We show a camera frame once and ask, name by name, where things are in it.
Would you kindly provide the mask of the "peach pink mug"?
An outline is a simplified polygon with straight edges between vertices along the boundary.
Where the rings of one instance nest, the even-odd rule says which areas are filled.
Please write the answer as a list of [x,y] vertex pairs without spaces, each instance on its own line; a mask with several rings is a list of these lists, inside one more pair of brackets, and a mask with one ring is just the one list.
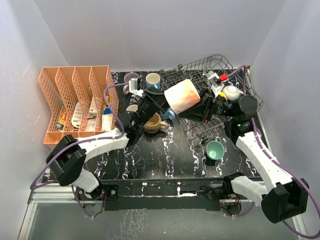
[[170,108],[176,115],[188,110],[201,100],[198,91],[190,79],[185,79],[164,91]]

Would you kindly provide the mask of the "white speckled ceramic mug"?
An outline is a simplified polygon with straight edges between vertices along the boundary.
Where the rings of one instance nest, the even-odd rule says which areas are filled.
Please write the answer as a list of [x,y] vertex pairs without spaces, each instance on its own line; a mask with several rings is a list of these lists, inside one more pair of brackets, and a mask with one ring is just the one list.
[[243,91],[239,90],[237,87],[228,85],[225,86],[221,91],[229,101],[236,101],[244,94]]

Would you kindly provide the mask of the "green teal mug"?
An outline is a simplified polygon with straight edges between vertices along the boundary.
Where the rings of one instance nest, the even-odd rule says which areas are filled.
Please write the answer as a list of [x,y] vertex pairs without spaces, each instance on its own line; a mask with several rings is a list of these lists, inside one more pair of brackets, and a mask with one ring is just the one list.
[[206,145],[206,155],[210,160],[220,160],[225,155],[225,148],[219,141],[210,141]]

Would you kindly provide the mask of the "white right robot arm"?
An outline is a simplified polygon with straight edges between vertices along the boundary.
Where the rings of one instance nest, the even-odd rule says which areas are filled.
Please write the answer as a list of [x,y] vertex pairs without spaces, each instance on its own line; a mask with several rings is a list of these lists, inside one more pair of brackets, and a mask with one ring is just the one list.
[[213,96],[208,89],[199,95],[197,90],[182,91],[176,113],[192,120],[204,120],[206,113],[231,117],[225,122],[226,135],[249,158],[264,185],[260,185],[244,174],[237,172],[223,179],[223,194],[233,199],[241,195],[258,204],[272,223],[306,212],[309,185],[303,178],[278,166],[277,159],[259,140],[255,124],[251,121],[257,115],[257,100],[244,95],[237,100]]

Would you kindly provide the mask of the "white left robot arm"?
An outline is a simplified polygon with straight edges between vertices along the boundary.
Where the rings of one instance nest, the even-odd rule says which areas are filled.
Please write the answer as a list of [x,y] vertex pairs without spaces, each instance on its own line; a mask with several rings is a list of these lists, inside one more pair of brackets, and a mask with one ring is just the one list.
[[64,136],[47,157],[46,166],[60,186],[82,189],[91,199],[97,200],[103,195],[103,184],[94,173],[84,169],[84,164],[99,155],[135,145],[152,116],[169,107],[164,90],[145,89],[137,111],[125,111],[115,117],[115,129],[91,137]]

